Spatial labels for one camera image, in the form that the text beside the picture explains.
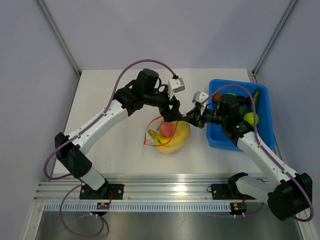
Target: red peach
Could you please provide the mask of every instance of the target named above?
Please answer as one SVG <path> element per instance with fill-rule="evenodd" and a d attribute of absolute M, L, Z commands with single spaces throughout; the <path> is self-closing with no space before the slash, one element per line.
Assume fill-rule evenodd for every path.
<path fill-rule="evenodd" d="M 167 138 L 171 137 L 175 132 L 173 123 L 162 121 L 159 124 L 159 132 Z"/>

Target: table surface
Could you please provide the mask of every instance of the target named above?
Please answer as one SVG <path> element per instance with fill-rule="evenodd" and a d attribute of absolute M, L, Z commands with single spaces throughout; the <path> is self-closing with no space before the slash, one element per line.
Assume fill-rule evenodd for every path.
<path fill-rule="evenodd" d="M 118 88 L 135 79 L 139 69 L 128 70 Z M 163 83 L 172 75 L 166 69 L 155 69 Z M 180 111 L 186 113 L 194 107 L 195 92 L 209 91 L 212 79 L 249 82 L 245 68 L 174 69 L 183 78 L 185 90 L 176 94 L 181 102 Z M 65 134 L 81 127 L 109 101 L 112 89 L 121 70 L 84 70 L 74 97 Z M 206 127 L 191 126 L 190 141 L 178 152 L 164 155 L 154 147 L 143 145 L 148 123 L 159 116 L 157 107 L 144 106 L 107 132 L 90 150 L 87 157 L 101 174 L 212 174 L 228 177 L 246 172 L 262 177 L 257 165 L 243 152 L 212 148 L 206 138 Z M 68 171 L 57 161 L 53 174 Z"/>

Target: plastic bag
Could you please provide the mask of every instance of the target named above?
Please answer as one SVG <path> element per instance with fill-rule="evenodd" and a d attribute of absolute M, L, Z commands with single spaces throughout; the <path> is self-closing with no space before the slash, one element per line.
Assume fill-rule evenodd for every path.
<path fill-rule="evenodd" d="M 168 123 L 164 122 L 162 116 L 158 116 L 148 124 L 143 144 L 155 147 L 163 154 L 173 154 L 185 145 L 190 134 L 189 123 L 185 121 Z"/>

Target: green ball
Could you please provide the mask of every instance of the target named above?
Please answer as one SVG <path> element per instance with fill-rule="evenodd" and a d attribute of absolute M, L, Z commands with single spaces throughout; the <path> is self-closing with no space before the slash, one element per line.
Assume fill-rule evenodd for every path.
<path fill-rule="evenodd" d="M 243 119 L 246 120 L 251 126 L 255 125 L 254 113 L 248 112 L 243 116 Z M 256 124 L 260 121 L 258 114 L 256 114 Z"/>

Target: gray wall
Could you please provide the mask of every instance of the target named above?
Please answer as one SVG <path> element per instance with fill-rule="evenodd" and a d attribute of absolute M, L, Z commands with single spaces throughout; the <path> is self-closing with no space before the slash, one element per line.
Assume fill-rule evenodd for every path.
<path fill-rule="evenodd" d="M 1 1 L 0 32 L 0 238 L 17 240 L 77 78 L 34 1 Z"/>
<path fill-rule="evenodd" d="M 320 1 L 299 1 L 258 73 L 269 89 L 282 158 L 313 179 L 313 223 L 320 229 Z"/>
<path fill-rule="evenodd" d="M 252 69 L 290 0 L 45 0 L 81 69 Z"/>

